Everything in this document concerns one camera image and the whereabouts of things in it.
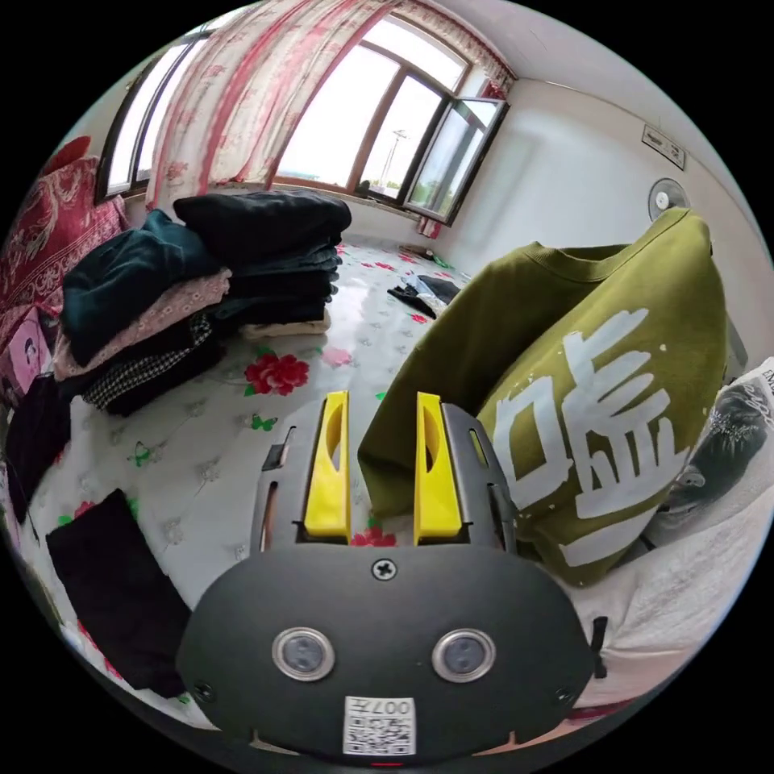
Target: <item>dark green clothing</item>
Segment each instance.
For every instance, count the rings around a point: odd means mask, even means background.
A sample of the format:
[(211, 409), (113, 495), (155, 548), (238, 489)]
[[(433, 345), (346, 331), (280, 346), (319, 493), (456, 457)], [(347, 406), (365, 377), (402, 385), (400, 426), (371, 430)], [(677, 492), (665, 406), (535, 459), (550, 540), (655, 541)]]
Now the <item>dark green clothing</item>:
[(628, 246), (533, 243), (486, 266), (411, 353), (358, 451), (374, 512), (410, 512), (416, 394), (477, 415), (517, 535), (564, 580), (601, 578), (696, 443), (726, 360), (710, 234), (668, 210)]
[(154, 210), (142, 228), (108, 239), (64, 275), (60, 321), (73, 358), (87, 365), (165, 290), (220, 268), (193, 231)]

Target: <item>pink clothing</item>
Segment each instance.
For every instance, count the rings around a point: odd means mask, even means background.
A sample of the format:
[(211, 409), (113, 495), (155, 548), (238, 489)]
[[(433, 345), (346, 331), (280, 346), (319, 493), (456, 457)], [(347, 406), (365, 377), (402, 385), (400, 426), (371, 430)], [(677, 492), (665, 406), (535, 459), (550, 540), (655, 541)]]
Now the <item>pink clothing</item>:
[(220, 303), (228, 293), (231, 270), (223, 269), (211, 277), (199, 277), (181, 282), (161, 294), (128, 328), (124, 328), (106, 344), (87, 365), (81, 366), (73, 358), (70, 342), (61, 329), (54, 349), (54, 378), (64, 381), (70, 377), (94, 370), (127, 347), (150, 339), (175, 323), (213, 304)]
[(11, 337), (8, 354), (16, 382), (22, 395), (26, 395), (35, 377), (47, 371), (51, 363), (51, 353), (35, 307)]

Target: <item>bed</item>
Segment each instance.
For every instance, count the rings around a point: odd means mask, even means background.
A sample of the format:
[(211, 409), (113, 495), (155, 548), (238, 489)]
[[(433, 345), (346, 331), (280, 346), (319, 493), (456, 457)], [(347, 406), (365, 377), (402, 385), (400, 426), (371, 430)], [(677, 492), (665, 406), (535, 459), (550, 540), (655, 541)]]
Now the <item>bed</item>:
[[(135, 691), (79, 628), (53, 571), (44, 535), (78, 518), (116, 488), (135, 511), (153, 555), (193, 608), (205, 589), (247, 554), (256, 478), (283, 420), (308, 401), (350, 393), (352, 533), (356, 546), (408, 544), (410, 518), (379, 524), (356, 449), (383, 393), (432, 320), (388, 295), (401, 274), (467, 278), (387, 243), (339, 246), (339, 290), (325, 335), (229, 344), (221, 363), (130, 418), (104, 414), (76, 398), (72, 440), (32, 499), (12, 540), (48, 592), (71, 644), (127, 691), (192, 726), (211, 728), (190, 697), (166, 700)], [(40, 545), (32, 532), (40, 537)]]

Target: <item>wall fan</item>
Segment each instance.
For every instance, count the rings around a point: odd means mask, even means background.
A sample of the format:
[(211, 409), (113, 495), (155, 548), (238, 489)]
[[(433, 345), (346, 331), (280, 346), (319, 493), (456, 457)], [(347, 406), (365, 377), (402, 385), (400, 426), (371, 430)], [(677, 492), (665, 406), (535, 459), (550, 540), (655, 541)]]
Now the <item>wall fan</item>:
[(688, 194), (677, 180), (662, 177), (657, 180), (647, 197), (647, 209), (651, 220), (656, 220), (662, 213), (672, 207), (690, 207)]

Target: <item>ceiling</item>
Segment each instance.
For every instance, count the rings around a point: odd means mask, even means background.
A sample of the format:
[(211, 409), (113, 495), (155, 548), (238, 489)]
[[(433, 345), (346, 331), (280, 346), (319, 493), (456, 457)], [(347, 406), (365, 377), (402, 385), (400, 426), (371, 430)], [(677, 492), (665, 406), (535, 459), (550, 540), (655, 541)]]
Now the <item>ceiling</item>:
[(536, 10), (504, 0), (431, 0), (478, 30), (521, 78), (577, 89), (659, 128), (708, 169), (734, 199), (766, 250), (742, 190), (721, 157), (670, 97), (618, 54)]

